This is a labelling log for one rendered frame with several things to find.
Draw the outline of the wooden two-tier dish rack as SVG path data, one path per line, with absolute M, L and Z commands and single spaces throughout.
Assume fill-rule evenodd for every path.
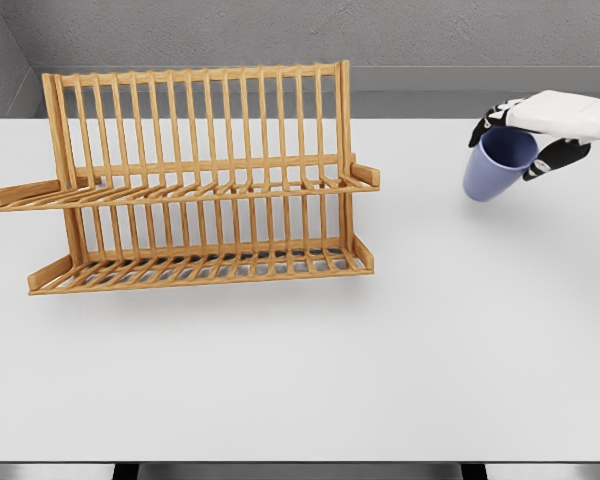
M 56 176 L 0 211 L 58 210 L 68 252 L 33 295 L 369 275 L 350 64 L 42 78 Z

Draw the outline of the blue plastic cup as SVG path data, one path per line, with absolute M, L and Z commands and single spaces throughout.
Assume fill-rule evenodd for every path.
M 476 201 L 489 201 L 515 183 L 539 153 L 534 136 L 512 127 L 492 127 L 473 149 L 463 188 Z

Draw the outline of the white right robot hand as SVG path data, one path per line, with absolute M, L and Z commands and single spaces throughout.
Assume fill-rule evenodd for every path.
M 600 140 L 600 99 L 544 90 L 491 107 L 477 123 L 469 146 L 474 147 L 494 126 L 508 126 L 556 138 L 544 147 L 523 174 L 525 181 L 571 165 L 587 156 Z

